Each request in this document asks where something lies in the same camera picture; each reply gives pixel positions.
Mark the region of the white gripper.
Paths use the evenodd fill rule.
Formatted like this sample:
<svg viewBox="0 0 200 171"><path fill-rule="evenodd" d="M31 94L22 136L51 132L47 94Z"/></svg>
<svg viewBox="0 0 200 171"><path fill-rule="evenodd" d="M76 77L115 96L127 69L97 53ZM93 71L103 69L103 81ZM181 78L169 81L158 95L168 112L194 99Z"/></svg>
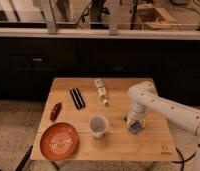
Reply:
<svg viewBox="0 0 200 171"><path fill-rule="evenodd" d="M139 122L142 126L145 126L146 116L147 114L145 112L129 111L126 116L126 124L130 126L135 122Z"/></svg>

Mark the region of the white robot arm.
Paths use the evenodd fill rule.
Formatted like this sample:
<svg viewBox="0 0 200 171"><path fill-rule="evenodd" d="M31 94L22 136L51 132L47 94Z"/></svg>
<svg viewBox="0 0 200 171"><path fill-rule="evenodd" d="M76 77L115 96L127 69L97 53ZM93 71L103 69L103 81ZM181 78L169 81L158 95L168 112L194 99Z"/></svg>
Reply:
<svg viewBox="0 0 200 171"><path fill-rule="evenodd" d="M155 86L150 81L135 84L128 89L131 106L127 115L127 127L141 128L141 121L146 117L146 108L163 114L168 120L190 130L198 137L194 171L200 171L200 110L183 105L154 94Z"/></svg>

